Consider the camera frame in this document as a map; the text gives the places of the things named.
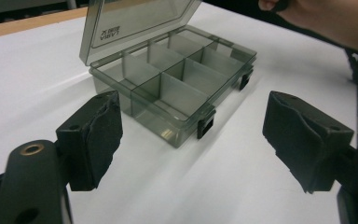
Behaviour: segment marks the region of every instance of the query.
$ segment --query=black object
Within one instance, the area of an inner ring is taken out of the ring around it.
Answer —
[[[358,223],[358,149],[353,131],[301,99],[272,91],[263,134],[304,191],[329,191],[337,196],[341,223]]]
[[[93,97],[56,134],[60,152],[69,157],[71,190],[97,188],[123,134],[118,93]]]
[[[58,141],[14,149],[0,175],[0,223],[72,223],[66,185],[98,187],[122,136],[116,91],[97,95],[58,130]]]
[[[284,11],[288,7],[289,7],[289,0],[279,0],[279,2],[276,3],[275,7],[271,10],[271,12]]]

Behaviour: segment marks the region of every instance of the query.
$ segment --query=white surface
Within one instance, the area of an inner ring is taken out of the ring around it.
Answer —
[[[202,4],[191,25],[258,52],[248,86],[217,107],[199,141],[174,149],[123,115],[100,187],[71,192],[75,223],[338,223],[331,192],[305,194],[261,133],[270,91],[296,95],[356,129],[342,49]],[[55,130],[95,94],[79,60],[84,19],[0,37],[0,174],[9,152]]]

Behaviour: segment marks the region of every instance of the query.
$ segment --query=black latch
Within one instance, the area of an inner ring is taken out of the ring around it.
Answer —
[[[201,139],[203,135],[205,135],[213,126],[213,119],[216,110],[211,110],[204,119],[199,121],[199,126],[197,128],[197,138]]]

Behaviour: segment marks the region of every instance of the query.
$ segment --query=transparent lid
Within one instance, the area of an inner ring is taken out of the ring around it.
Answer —
[[[80,58],[86,64],[187,24],[201,0],[90,0]]]

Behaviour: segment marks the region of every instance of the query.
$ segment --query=plastic storage box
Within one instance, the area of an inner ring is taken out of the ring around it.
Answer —
[[[200,2],[91,0],[80,51],[97,92],[117,90],[122,111],[174,147],[212,127],[256,55],[186,25]]]

